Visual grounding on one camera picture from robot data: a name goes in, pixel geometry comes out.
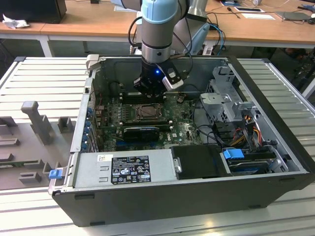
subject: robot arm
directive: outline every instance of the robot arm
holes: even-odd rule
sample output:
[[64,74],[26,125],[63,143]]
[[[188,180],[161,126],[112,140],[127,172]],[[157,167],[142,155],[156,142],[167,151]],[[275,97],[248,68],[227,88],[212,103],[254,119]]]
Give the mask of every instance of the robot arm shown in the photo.
[[183,85],[188,73],[179,72],[170,59],[176,24],[189,10],[189,0],[112,0],[114,4],[142,12],[142,68],[134,87],[157,97]]

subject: power supply label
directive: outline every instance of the power supply label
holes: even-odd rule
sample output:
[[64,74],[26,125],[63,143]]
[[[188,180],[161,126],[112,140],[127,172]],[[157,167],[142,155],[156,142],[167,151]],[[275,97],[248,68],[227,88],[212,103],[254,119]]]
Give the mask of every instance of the power supply label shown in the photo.
[[112,158],[112,184],[151,182],[148,156]]

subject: blue wire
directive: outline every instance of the blue wire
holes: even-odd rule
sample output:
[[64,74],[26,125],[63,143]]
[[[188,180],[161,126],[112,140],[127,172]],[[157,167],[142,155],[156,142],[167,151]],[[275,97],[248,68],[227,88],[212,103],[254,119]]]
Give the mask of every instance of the blue wire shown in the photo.
[[218,55],[220,54],[220,52],[221,52],[221,49],[222,49],[222,47],[223,47],[223,35],[222,35],[222,31],[218,28],[218,27],[216,27],[215,25],[212,25],[212,24],[210,24],[213,28],[215,28],[218,32],[219,32],[219,34],[220,34],[220,37],[221,37],[221,46],[220,46],[220,50],[219,50],[219,52],[218,52]]

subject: blue latch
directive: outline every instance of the blue latch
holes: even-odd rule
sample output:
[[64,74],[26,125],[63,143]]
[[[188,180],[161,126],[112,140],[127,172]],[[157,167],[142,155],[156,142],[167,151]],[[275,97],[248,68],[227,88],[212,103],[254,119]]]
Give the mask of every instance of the blue latch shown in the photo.
[[227,149],[223,152],[226,159],[244,158],[244,154],[240,149]]
[[49,172],[49,179],[63,178],[62,174],[63,174],[62,170],[51,170]]

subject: yellow wire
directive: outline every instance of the yellow wire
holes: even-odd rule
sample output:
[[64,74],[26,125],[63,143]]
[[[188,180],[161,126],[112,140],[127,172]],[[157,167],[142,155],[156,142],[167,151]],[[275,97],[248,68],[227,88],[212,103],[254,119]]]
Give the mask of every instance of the yellow wire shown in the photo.
[[243,135],[241,138],[239,138],[238,140],[236,140],[235,142],[233,142],[233,143],[231,144],[231,146],[238,144],[239,142],[241,142],[241,141],[244,140],[244,139],[245,139],[245,136]]

